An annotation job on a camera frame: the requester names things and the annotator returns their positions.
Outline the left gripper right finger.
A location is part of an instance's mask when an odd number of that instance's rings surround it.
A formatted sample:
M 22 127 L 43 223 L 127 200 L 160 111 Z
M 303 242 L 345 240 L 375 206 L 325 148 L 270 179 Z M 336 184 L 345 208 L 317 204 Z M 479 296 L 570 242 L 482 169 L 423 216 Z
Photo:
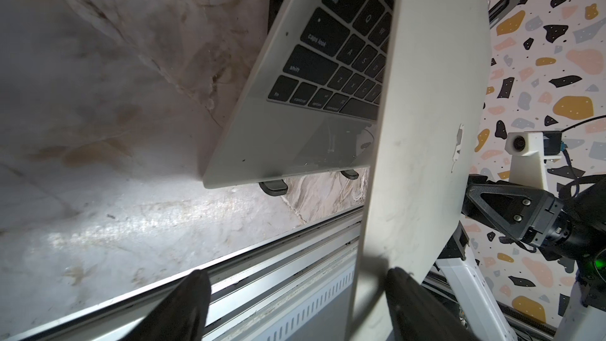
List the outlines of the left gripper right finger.
M 424 287 L 401 268 L 388 270 L 384 290 L 396 340 L 476 340 Z

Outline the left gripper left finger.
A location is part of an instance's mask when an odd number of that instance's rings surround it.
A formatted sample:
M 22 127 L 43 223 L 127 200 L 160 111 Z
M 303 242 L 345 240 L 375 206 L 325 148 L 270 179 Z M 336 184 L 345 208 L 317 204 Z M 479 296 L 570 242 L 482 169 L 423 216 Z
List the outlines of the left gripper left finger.
M 210 304 L 208 273 L 194 270 L 123 339 L 201 341 Z

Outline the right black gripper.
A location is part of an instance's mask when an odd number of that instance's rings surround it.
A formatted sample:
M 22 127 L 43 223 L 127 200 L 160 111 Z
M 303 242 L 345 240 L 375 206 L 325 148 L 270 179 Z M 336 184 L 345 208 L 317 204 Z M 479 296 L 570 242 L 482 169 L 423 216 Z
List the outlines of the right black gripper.
M 550 192 L 470 175 L 462 214 L 528 246 L 547 248 L 571 233 L 564 203 Z

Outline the silver laptop computer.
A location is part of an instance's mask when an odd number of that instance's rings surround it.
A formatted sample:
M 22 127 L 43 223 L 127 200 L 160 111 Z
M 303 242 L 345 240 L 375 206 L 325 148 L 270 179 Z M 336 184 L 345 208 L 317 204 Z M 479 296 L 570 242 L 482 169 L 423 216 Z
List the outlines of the silver laptop computer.
M 489 80 L 489 0 L 284 0 L 207 188 L 369 168 L 350 340 L 384 340 L 459 224 Z

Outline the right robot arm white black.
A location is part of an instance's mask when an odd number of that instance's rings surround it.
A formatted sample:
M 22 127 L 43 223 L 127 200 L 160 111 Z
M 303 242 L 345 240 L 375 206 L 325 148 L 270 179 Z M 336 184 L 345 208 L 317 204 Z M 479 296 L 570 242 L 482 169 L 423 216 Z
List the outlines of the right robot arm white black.
M 548 191 L 513 183 L 492 182 L 470 175 L 462 213 L 514 244 L 521 256 L 484 251 L 478 264 L 448 246 L 438 269 L 451 287 L 470 282 L 457 268 L 498 272 L 499 297 L 507 297 L 518 314 L 541 325 L 549 316 L 545 301 L 530 294 L 540 287 L 569 287 L 557 340 L 605 338 L 605 176 L 576 179 L 587 188 L 577 195 L 571 186 L 559 197 Z

